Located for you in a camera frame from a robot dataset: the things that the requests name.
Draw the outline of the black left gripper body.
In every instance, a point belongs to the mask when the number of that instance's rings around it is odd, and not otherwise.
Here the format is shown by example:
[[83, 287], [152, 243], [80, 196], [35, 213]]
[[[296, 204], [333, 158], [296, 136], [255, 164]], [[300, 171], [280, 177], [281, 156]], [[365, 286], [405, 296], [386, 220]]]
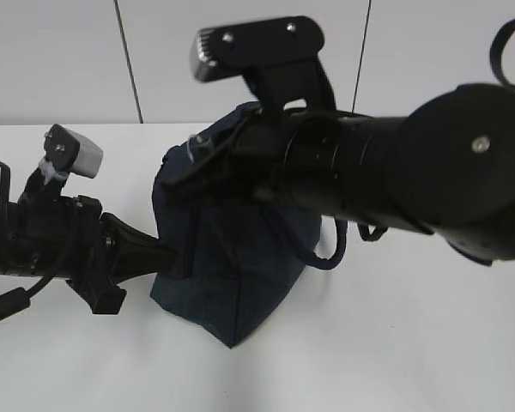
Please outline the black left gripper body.
[[101, 226], [99, 200], [79, 195], [74, 198], [78, 217], [73, 274], [70, 288], [91, 309], [92, 314], [119, 314], [126, 291], [112, 279], [107, 259], [106, 236]]

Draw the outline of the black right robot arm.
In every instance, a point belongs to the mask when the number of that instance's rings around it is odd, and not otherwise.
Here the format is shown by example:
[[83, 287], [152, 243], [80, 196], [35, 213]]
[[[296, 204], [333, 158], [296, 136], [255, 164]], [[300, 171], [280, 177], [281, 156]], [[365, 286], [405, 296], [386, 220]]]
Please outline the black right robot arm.
[[463, 85], [405, 117], [253, 110], [191, 154], [160, 179], [179, 203], [291, 206], [515, 260], [515, 92], [500, 86]]

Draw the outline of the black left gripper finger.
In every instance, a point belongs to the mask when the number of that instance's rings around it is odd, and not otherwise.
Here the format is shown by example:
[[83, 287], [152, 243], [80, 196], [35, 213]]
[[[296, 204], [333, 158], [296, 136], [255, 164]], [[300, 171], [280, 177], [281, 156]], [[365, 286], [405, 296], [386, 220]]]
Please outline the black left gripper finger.
[[114, 284], [174, 266], [177, 252], [159, 239], [129, 226], [111, 213], [101, 215], [100, 225], [106, 267]]

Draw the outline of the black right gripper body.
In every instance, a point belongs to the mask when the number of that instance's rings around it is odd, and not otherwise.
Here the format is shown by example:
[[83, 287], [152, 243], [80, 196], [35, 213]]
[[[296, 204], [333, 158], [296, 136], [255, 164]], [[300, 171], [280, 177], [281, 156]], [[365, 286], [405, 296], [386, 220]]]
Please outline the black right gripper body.
[[290, 137], [289, 112], [272, 119], [260, 109], [230, 112], [171, 147], [161, 166], [167, 206], [270, 203], [290, 208], [281, 170]]

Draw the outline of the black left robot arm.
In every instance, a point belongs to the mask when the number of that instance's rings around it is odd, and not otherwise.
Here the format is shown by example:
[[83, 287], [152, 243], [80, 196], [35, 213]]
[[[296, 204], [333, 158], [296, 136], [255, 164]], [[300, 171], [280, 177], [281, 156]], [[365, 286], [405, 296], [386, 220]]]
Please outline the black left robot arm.
[[0, 294], [0, 321], [63, 279], [97, 315], [117, 315], [121, 283], [169, 270], [177, 253], [157, 238], [103, 211], [91, 197], [60, 197], [44, 207], [0, 202], [0, 276], [35, 277], [30, 288]]

